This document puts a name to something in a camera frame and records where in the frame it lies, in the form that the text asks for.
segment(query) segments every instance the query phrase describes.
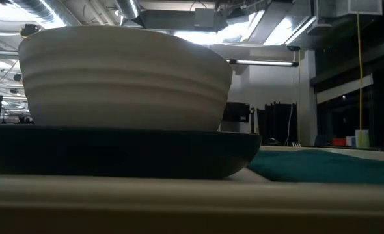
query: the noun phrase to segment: ceiling pipe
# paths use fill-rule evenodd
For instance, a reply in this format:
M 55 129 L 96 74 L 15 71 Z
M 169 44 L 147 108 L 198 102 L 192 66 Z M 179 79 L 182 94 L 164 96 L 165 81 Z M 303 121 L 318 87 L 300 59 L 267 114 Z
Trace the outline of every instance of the ceiling pipe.
M 16 8 L 27 13 L 45 29 L 81 25 L 59 0 L 9 0 Z
M 105 20 L 108 22 L 109 25 L 115 26 L 114 20 L 109 16 L 109 14 L 105 11 L 102 4 L 99 2 L 99 0 L 91 0 L 96 8 L 100 11 L 101 15 L 105 18 Z
M 137 0 L 115 0 L 122 17 L 132 20 L 140 15 L 140 4 Z
M 90 3 L 89 0 L 83 0 L 85 6 L 87 6 L 88 10 L 92 12 L 92 14 L 94 15 L 94 17 L 96 18 L 96 20 L 98 20 L 98 23 L 100 23 L 100 25 L 105 25 L 105 22 L 104 20 L 101 18 L 101 16 L 99 15 L 99 13 L 95 10 L 95 8 L 93 7 L 93 5 Z

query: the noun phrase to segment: white bowl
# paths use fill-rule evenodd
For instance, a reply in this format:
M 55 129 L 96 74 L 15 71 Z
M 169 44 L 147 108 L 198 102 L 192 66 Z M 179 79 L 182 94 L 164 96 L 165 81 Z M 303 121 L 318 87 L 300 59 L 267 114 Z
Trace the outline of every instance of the white bowl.
M 208 48 L 142 29 L 50 29 L 19 54 L 38 125 L 214 131 L 232 78 Z

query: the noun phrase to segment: teal fabric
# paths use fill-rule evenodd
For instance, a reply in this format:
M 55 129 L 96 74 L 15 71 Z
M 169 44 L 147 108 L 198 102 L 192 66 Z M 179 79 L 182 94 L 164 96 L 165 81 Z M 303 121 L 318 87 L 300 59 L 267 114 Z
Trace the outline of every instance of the teal fabric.
M 384 161 L 320 150 L 259 151 L 248 167 L 272 181 L 384 185 Z

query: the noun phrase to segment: red object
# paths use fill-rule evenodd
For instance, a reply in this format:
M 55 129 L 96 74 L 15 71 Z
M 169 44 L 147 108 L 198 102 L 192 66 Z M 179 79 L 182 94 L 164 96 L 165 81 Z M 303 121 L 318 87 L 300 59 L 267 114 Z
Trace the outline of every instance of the red object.
M 347 143 L 345 138 L 333 138 L 334 146 L 345 146 Z

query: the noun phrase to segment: dark plate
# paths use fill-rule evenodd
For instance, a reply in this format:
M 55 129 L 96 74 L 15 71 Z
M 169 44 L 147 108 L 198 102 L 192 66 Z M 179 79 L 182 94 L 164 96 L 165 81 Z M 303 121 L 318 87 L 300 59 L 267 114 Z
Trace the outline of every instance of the dark plate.
M 259 147 L 240 133 L 0 125 L 0 174 L 220 179 Z

